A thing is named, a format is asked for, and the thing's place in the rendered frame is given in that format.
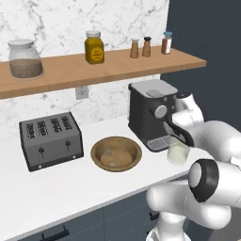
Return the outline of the wooden bowl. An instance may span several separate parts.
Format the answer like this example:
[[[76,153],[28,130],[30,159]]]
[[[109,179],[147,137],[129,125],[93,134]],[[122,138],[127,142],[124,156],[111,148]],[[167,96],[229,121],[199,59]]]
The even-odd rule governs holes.
[[[105,154],[106,149],[111,150],[110,155]],[[142,150],[128,137],[106,137],[93,145],[90,156],[101,169],[123,172],[137,165],[142,157]]]

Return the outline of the glass of lemonade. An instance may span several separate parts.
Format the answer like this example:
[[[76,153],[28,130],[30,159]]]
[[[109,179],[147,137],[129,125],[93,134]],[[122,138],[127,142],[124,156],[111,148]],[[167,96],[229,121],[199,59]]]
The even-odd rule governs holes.
[[[169,162],[182,165],[186,162],[190,148],[182,142],[173,142],[169,145],[167,158]]]

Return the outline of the dark grey fridge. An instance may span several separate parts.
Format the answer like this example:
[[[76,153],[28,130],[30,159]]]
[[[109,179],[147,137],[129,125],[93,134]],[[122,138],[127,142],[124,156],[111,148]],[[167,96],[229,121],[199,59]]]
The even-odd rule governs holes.
[[[172,47],[207,61],[161,78],[194,94],[208,121],[241,131],[241,0],[170,0]]]

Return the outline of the dark grey coffee machine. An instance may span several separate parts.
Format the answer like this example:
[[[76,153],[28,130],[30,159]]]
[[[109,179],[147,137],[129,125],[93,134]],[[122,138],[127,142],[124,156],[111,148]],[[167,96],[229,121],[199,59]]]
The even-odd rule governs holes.
[[[175,112],[178,89],[159,79],[131,83],[128,89],[128,127],[151,152],[166,150],[170,136],[164,121]]]

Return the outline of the grey four-slot toaster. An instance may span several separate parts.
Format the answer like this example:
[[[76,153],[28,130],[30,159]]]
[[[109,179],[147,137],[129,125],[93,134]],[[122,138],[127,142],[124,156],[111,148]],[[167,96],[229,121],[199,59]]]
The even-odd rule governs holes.
[[[84,156],[82,132],[71,112],[20,121],[19,130],[29,171]]]

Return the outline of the wooden shaker with silver cap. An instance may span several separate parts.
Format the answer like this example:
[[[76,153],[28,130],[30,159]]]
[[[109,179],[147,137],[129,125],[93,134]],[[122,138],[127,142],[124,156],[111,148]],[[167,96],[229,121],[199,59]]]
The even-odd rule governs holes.
[[[130,58],[138,58],[138,57],[139,57],[138,39],[132,39]]]

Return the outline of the yellow jar with grey lid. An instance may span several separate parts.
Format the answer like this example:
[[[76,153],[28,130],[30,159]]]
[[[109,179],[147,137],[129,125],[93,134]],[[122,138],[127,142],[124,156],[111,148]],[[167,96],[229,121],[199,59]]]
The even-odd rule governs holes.
[[[101,32],[98,30],[89,30],[86,32],[86,36],[86,61],[89,64],[104,63],[104,44],[101,40]]]

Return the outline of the wooden shaker with black cap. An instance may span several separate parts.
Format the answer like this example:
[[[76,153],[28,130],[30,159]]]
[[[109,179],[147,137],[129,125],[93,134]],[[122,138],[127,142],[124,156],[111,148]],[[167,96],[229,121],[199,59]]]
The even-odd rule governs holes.
[[[145,37],[144,38],[144,45],[142,49],[142,55],[145,57],[151,56],[151,37]]]

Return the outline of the red spice bottle blue cap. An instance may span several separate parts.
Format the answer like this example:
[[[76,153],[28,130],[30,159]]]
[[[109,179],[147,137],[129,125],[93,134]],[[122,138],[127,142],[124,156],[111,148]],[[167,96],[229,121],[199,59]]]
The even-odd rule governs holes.
[[[172,33],[169,31],[166,31],[164,33],[164,35],[165,35],[165,37],[162,39],[161,53],[164,55],[167,55],[170,53],[171,42],[172,42]]]

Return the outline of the dark grey drawer front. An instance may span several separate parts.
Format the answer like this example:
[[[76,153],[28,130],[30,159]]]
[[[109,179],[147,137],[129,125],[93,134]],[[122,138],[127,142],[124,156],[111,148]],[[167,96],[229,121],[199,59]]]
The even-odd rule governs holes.
[[[103,209],[98,209],[40,233],[35,233],[26,238],[19,239],[18,241],[40,241],[42,234],[44,234],[45,237],[48,237],[61,232],[63,227],[66,227],[70,234],[58,241],[90,241],[91,238],[95,238],[98,235],[101,236],[101,240],[104,240],[103,222]]]
[[[131,197],[116,201],[103,208],[105,241],[145,241],[147,233],[158,219],[151,221],[152,211],[143,191]]]

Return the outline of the glass jar with brown contents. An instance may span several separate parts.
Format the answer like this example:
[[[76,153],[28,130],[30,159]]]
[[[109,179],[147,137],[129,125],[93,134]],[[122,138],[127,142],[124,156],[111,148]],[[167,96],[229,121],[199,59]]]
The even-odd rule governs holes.
[[[43,74],[43,66],[34,41],[29,39],[10,40],[8,46],[8,64],[13,77],[29,79]]]

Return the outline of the white wall socket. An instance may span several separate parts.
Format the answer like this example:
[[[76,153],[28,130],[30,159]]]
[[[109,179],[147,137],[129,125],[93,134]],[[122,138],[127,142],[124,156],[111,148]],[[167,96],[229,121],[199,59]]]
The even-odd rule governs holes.
[[[75,97],[77,100],[87,99],[88,86],[78,87],[75,89]]]

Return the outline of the wooden wall shelf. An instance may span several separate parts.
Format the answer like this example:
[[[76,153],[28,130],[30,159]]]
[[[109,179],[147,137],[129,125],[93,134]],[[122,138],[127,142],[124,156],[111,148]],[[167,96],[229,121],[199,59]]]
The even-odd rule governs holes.
[[[104,63],[96,65],[88,64],[84,54],[44,57],[44,75],[33,80],[13,78],[8,63],[0,62],[0,100],[206,66],[205,60],[176,49],[163,55],[159,46],[152,47],[150,57],[129,55],[129,49],[107,51]]]

